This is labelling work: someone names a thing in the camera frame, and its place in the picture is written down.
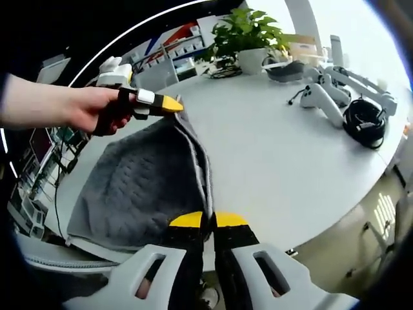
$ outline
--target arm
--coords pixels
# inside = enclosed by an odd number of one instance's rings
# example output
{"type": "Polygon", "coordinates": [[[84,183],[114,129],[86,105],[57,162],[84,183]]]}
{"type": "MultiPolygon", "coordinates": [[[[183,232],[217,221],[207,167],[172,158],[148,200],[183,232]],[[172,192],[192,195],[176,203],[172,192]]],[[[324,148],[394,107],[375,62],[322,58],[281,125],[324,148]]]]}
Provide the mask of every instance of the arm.
{"type": "MultiPolygon", "coordinates": [[[[109,88],[68,88],[8,76],[0,105],[0,126],[12,128],[71,126],[85,132],[96,128],[99,111],[117,100],[109,88]]],[[[130,116],[117,119],[109,134],[124,127],[130,116]]]]}

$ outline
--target gray cloth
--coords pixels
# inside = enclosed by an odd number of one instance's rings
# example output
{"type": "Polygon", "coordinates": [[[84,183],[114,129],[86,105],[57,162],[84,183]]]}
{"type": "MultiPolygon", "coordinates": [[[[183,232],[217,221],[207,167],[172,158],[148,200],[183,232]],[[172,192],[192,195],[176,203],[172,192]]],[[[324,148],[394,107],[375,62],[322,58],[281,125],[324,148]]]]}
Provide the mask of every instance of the gray cloth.
{"type": "Polygon", "coordinates": [[[109,249],[160,241],[180,215],[212,215],[210,167],[184,112],[107,146],[79,195],[68,234],[109,249]]]}

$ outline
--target window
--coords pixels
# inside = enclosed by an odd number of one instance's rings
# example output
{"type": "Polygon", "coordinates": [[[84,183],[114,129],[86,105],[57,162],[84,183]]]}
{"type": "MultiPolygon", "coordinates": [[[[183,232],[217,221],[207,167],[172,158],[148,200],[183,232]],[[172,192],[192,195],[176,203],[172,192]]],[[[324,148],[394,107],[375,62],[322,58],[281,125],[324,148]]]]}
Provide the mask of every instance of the window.
{"type": "Polygon", "coordinates": [[[246,0],[245,2],[249,8],[264,11],[268,16],[276,19],[278,27],[285,34],[296,33],[285,0],[246,0]]]}
{"type": "Polygon", "coordinates": [[[364,0],[309,0],[324,47],[330,34],[340,37],[350,68],[369,77],[410,86],[391,33],[364,0]]]}

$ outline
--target white table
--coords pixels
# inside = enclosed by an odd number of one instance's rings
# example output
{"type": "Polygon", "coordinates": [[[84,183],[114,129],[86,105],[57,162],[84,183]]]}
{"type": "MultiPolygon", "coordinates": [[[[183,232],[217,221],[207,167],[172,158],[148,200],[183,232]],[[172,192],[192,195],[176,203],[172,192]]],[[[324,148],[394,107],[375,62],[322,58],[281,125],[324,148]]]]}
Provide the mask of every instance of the white table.
{"type": "MultiPolygon", "coordinates": [[[[390,119],[385,142],[374,151],[335,129],[320,110],[302,109],[298,100],[287,105],[301,88],[301,83],[280,85],[260,74],[219,80],[193,77],[161,91],[183,96],[210,157],[215,210],[244,216],[260,242],[283,251],[334,225],[369,192],[397,149],[408,109],[407,93],[400,92],[404,97],[390,119]]],[[[76,198],[106,145],[156,120],[131,121],[115,136],[92,138],[85,147],[58,192],[65,238],[76,198]]],[[[46,226],[59,234],[53,207],[46,226]]],[[[80,238],[70,242],[115,262],[131,255],[80,238]]],[[[213,268],[210,245],[205,257],[205,269],[213,268]]]]}

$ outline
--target cable coil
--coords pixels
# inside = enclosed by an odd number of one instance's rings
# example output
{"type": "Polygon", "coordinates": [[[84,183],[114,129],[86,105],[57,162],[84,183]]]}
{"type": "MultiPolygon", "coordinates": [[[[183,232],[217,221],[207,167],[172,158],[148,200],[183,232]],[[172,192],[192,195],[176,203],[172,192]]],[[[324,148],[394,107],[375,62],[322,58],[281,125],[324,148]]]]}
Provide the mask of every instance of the cable coil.
{"type": "Polygon", "coordinates": [[[343,128],[362,146],[378,149],[384,141],[386,114],[364,99],[354,100],[344,111],[343,128]]]}

